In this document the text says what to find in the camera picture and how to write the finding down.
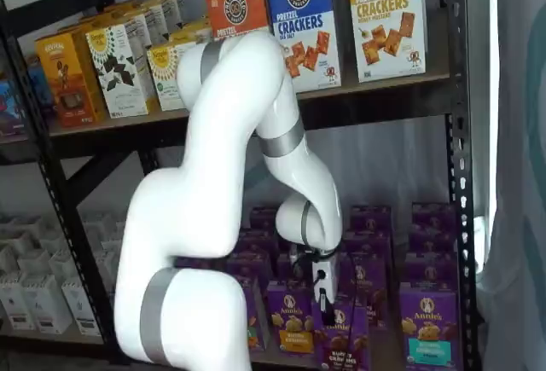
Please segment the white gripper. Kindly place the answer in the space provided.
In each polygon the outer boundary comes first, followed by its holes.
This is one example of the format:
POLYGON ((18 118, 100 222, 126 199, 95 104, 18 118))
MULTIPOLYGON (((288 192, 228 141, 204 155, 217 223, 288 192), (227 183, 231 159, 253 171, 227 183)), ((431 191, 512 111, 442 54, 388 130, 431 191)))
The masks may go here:
POLYGON ((312 262, 312 278, 315 301, 319 303, 322 324, 335 324, 334 301, 338 292, 340 260, 320 258, 312 262))

